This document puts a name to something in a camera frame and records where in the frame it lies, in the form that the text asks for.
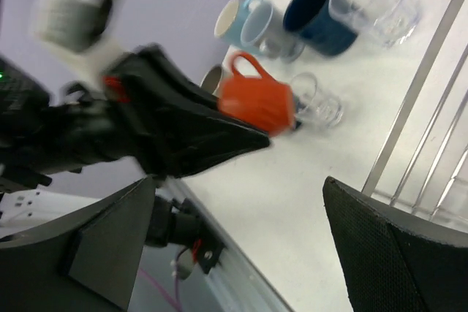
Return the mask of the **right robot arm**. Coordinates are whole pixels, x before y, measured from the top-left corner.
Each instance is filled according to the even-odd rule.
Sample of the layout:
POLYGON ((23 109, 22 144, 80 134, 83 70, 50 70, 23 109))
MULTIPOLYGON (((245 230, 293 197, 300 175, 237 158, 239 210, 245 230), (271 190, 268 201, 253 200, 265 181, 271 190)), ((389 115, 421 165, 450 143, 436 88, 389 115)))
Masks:
MULTIPOLYGON (((467 234, 327 178, 325 231, 354 311, 465 311, 467 234)), ((127 311, 144 245, 182 247, 224 311, 290 305, 179 180, 144 178, 104 199, 1 196, 3 311, 127 311)))

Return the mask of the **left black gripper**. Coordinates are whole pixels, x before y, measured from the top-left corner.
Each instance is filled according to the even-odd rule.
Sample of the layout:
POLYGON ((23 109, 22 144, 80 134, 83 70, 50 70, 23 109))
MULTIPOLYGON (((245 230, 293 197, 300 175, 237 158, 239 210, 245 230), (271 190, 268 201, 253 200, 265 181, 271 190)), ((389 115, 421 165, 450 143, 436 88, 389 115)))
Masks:
POLYGON ((65 97, 78 97, 54 109, 48 174, 131 156, 147 175, 187 177, 271 144, 266 132, 219 113, 217 98, 188 79, 161 45, 126 53, 120 82, 128 102, 78 81, 65 88, 65 97))

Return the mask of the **light blue mug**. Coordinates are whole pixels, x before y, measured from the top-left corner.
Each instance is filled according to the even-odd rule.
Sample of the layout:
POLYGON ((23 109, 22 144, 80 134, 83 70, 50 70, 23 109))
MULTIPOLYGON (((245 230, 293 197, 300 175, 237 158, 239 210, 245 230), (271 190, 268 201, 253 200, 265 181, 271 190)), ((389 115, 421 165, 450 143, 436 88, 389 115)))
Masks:
POLYGON ((214 36, 229 45, 249 51, 241 43, 241 30, 251 13, 251 4, 260 4, 264 0, 229 0, 219 13, 214 26, 214 36))

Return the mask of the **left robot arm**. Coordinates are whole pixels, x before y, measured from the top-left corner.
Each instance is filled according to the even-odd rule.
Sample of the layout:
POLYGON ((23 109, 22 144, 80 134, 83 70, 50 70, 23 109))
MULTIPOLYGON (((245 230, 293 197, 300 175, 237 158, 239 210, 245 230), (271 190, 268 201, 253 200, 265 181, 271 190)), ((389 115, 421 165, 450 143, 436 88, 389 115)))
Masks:
POLYGON ((196 175, 267 148, 263 130, 218 110, 157 44, 125 53, 101 76, 103 89, 79 82, 73 102, 50 105, 30 76, 1 62, 1 191, 49 186, 53 174, 80 172, 133 157, 160 180, 196 175))

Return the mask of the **pale grey-blue mug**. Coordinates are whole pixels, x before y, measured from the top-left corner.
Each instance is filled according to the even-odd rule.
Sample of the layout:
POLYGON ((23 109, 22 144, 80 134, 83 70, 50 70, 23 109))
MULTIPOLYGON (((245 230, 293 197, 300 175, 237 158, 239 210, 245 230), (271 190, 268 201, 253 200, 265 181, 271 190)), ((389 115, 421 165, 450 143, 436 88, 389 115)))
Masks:
POLYGON ((270 1, 262 1, 248 15, 241 30, 241 43, 284 63, 295 61, 305 47, 299 38, 284 29, 282 13, 270 1))

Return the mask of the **orange cup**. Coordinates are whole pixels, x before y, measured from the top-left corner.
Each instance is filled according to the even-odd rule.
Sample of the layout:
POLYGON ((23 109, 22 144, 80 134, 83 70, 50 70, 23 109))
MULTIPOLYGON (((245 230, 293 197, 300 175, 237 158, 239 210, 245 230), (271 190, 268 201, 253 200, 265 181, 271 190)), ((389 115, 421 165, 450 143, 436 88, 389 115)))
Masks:
POLYGON ((295 100, 290 86, 275 80, 251 54, 237 51, 230 57, 231 76, 222 81, 218 110, 249 123, 274 137, 295 127, 295 100), (240 73, 238 59, 247 60, 255 76, 240 73))

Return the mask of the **cream cup brown band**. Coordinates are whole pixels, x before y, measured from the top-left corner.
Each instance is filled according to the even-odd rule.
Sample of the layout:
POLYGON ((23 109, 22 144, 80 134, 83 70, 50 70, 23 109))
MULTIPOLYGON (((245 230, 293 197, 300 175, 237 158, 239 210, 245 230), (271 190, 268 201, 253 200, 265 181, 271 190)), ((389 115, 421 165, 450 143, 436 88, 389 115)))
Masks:
POLYGON ((228 78, 230 75, 231 75, 231 72, 228 69, 223 67, 221 64, 217 64, 211 67, 208 70, 208 72, 205 74, 200 84, 200 87, 204 91, 214 96, 218 96, 218 90, 219 90, 221 83, 224 81, 224 79, 228 78))

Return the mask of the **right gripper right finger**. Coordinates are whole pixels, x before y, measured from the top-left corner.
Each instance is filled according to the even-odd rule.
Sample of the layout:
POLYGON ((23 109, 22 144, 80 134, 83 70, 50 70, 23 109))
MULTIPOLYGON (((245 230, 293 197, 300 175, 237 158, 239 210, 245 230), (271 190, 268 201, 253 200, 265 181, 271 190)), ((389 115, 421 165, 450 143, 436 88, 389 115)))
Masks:
POLYGON ((467 234, 412 216, 341 181, 322 188, 354 311, 466 311, 467 234))

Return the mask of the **small dark blue cup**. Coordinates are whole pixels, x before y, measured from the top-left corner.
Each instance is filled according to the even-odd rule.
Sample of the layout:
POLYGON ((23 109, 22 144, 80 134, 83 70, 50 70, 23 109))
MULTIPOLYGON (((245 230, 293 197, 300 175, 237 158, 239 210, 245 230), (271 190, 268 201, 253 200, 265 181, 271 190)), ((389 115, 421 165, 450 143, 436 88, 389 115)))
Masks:
POLYGON ((293 95, 293 100, 295 103, 295 124, 292 127, 292 130, 295 132, 302 126, 302 121, 299 118, 300 112, 303 110, 303 104, 301 103, 298 96, 293 95))

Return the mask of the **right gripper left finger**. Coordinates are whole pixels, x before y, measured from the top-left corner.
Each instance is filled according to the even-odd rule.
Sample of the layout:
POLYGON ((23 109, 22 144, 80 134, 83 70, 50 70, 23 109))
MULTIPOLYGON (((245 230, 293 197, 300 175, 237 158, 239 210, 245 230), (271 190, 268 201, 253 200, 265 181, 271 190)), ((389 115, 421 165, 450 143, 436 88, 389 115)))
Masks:
POLYGON ((1 308, 128 308, 154 197, 143 178, 1 239, 1 308))

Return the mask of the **small clear glass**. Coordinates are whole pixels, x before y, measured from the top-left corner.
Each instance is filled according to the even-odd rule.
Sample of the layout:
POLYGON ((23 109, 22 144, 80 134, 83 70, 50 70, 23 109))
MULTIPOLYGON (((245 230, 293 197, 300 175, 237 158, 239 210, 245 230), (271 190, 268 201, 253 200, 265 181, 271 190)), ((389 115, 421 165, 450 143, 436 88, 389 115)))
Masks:
POLYGON ((344 112, 341 100, 325 90, 315 75, 300 73, 290 81, 290 87, 303 104, 299 115, 302 123, 329 129, 341 121, 344 112))

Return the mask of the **clear faceted glass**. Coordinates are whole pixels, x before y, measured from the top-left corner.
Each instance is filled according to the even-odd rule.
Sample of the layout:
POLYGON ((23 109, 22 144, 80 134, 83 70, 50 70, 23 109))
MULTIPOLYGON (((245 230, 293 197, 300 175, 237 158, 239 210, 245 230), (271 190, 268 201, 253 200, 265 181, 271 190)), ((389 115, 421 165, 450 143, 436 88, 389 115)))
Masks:
POLYGON ((415 0, 329 0, 331 17, 383 47, 407 40, 420 20, 415 0))

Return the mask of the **large dark blue mug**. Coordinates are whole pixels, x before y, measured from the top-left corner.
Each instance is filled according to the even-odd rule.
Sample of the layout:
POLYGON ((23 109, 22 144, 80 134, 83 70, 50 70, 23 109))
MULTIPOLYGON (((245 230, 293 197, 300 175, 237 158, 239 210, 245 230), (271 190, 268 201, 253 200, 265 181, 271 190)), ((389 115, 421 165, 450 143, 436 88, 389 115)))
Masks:
POLYGON ((350 48, 358 35, 332 18, 329 1, 291 0, 284 13, 283 28, 319 54, 334 57, 350 48))

